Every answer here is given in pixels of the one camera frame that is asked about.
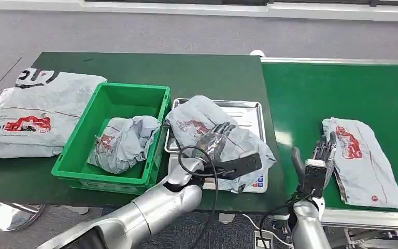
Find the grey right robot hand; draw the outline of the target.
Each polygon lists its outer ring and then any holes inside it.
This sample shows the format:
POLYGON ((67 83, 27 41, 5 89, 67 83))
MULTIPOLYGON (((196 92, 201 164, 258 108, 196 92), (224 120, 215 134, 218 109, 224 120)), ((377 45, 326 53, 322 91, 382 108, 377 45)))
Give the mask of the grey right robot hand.
POLYGON ((312 157, 303 161, 300 150, 293 147, 291 161, 298 176, 297 191, 321 198, 334 170, 336 152, 336 134, 330 132, 316 141, 312 157))

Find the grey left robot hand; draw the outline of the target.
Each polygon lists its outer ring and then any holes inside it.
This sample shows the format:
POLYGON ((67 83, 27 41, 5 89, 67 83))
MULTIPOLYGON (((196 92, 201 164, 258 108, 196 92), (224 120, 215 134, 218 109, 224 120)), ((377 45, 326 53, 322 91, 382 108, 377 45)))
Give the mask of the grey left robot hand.
POLYGON ((229 122, 217 124, 197 141, 192 156, 202 158, 206 162, 221 162, 221 154, 229 134, 234 128, 236 125, 229 122))

